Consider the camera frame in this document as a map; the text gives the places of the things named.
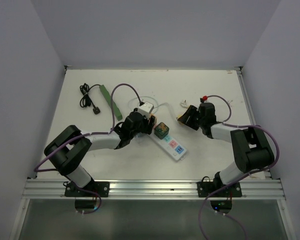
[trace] dark green cube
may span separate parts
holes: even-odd
[[[164,137],[167,136],[168,133],[169,133],[169,127],[165,125],[163,122],[160,122],[154,128],[154,135],[156,135],[159,139],[164,139]]]

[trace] white tabletop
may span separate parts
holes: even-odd
[[[89,96],[101,113],[95,115],[92,107],[81,108],[82,94],[79,86],[103,84],[111,93],[120,84],[127,83],[135,87],[140,96],[150,96],[159,104],[169,103],[177,116],[186,109],[180,106],[182,100],[198,106],[199,98],[204,95],[220,95],[228,100],[232,107],[231,124],[250,124],[245,99],[236,71],[226,70],[68,70],[48,135],[50,143],[67,126],[76,125],[80,130],[89,132],[107,132],[112,126],[111,110],[98,87],[94,87]],[[119,87],[114,101],[123,114],[129,115],[128,101],[135,93],[127,86]],[[218,98],[210,98],[215,105],[218,121],[228,116],[228,108]],[[132,101],[134,108],[137,100]],[[200,130],[195,131],[179,125],[171,116],[169,108],[160,106],[155,114],[159,122],[169,128],[169,134],[181,142],[188,153],[184,160],[175,162],[148,137],[133,139],[122,149],[102,149],[88,152],[81,165],[95,179],[109,180],[196,180],[204,176],[213,178],[234,161],[230,143],[209,139]],[[46,162],[43,168],[51,168]],[[255,175],[264,179],[263,173]],[[63,178],[57,172],[42,172],[39,179]]]

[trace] gray wall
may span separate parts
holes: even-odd
[[[300,0],[282,0],[243,68],[256,122],[269,129],[280,177],[300,239]]]
[[[29,0],[0,0],[0,240],[41,158],[63,65]]]
[[[243,66],[280,0],[32,0],[65,65]]]

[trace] black mounting bracket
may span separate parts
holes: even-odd
[[[196,183],[196,186],[199,198],[205,198],[210,193],[218,189],[215,187],[213,181],[198,181]],[[228,198],[229,196],[231,196],[232,198],[242,197],[241,186],[239,182],[214,195],[214,197],[217,198]]]
[[[95,197],[94,195],[91,195],[90,193],[83,192],[78,190],[72,182],[64,182],[63,185],[65,186],[65,197],[74,197],[74,198],[80,198],[80,197]],[[109,195],[110,190],[110,182],[108,181],[95,181],[93,183],[92,188],[94,191],[100,195],[102,198],[107,198]]]

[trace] black cable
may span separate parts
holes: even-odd
[[[90,107],[92,105],[94,114],[99,114],[100,109],[94,105],[91,98],[89,97],[90,90],[95,86],[100,86],[100,84],[95,84],[95,85],[92,85],[91,87],[89,87],[89,85],[85,83],[80,86],[80,92],[83,95],[83,97],[80,100],[80,107],[86,108],[86,107]]]

